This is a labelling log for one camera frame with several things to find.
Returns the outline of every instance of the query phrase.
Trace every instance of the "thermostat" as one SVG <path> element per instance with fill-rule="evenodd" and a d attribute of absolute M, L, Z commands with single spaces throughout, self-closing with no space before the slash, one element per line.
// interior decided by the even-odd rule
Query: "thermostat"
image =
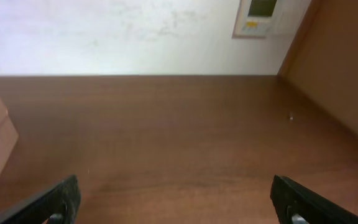
<path fill-rule="evenodd" d="M 295 34 L 311 0 L 242 0 L 234 37 Z"/>

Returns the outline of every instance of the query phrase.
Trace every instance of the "white wall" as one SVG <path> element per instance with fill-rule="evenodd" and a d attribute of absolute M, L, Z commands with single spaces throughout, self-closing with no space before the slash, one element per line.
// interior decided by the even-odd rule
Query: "white wall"
<path fill-rule="evenodd" d="M 232 39 L 239 0 L 0 0 L 0 75 L 276 74 L 293 36 Z"/>

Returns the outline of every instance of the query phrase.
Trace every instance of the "wall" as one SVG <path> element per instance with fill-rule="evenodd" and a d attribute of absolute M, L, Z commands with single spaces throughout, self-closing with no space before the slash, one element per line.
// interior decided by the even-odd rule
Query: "wall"
<path fill-rule="evenodd" d="M 358 134 L 358 1 L 322 1 L 285 78 Z"/>
<path fill-rule="evenodd" d="M 231 39 L 239 0 L 0 0 L 0 75 L 278 72 L 293 36 Z"/>

